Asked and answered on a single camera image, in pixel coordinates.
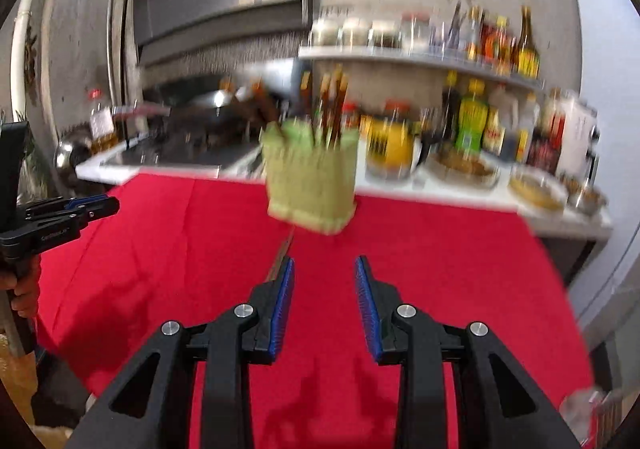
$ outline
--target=white pipe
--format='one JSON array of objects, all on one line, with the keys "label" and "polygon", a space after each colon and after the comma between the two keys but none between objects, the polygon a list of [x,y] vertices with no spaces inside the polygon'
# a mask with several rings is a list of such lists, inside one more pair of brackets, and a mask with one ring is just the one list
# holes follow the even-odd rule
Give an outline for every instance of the white pipe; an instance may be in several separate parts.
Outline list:
[{"label": "white pipe", "polygon": [[14,24],[14,39],[11,44],[11,107],[14,122],[19,120],[18,114],[24,115],[25,118],[27,115],[27,95],[24,89],[24,46],[27,41],[32,1],[20,0]]}]

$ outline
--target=yellow bottle cap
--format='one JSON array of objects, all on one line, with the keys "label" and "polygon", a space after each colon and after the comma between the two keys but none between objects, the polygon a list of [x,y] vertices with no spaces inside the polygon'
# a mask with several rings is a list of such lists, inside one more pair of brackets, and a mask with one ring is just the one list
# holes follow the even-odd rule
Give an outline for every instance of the yellow bottle cap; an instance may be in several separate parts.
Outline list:
[{"label": "yellow bottle cap", "polygon": [[458,72],[455,70],[449,70],[447,73],[447,86],[455,86],[458,82]]},{"label": "yellow bottle cap", "polygon": [[469,81],[469,91],[475,95],[482,95],[484,93],[484,81],[471,79]]}]

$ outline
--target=human hand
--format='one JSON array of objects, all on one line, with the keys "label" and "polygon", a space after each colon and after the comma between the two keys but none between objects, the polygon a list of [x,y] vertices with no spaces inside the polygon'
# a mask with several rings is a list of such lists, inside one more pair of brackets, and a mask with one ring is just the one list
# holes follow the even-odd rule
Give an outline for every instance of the human hand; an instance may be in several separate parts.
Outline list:
[{"label": "human hand", "polygon": [[20,317],[35,317],[38,312],[38,297],[40,296],[40,257],[31,258],[29,273],[17,281],[15,274],[0,271],[0,290],[13,290],[15,299],[11,308]]}]

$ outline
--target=soy sauce bottle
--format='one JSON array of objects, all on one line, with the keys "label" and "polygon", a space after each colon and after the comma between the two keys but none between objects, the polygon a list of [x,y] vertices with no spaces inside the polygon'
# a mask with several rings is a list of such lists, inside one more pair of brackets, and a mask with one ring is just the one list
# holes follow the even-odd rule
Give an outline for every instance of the soy sauce bottle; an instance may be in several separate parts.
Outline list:
[{"label": "soy sauce bottle", "polygon": [[460,113],[460,92],[456,90],[458,82],[458,73],[451,70],[447,73],[442,90],[442,114],[444,116],[444,134],[445,142],[454,142],[458,136],[458,114]]}]

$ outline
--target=bottle with red cap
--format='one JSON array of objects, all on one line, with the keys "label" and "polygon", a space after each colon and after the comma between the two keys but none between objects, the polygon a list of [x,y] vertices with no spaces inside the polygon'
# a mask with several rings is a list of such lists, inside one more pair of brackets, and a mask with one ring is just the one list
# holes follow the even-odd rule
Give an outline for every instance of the bottle with red cap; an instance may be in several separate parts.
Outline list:
[{"label": "bottle with red cap", "polygon": [[116,146],[118,135],[111,116],[111,105],[105,99],[102,91],[94,89],[89,92],[89,102],[92,105],[89,124],[93,143],[92,153],[105,152]]}]

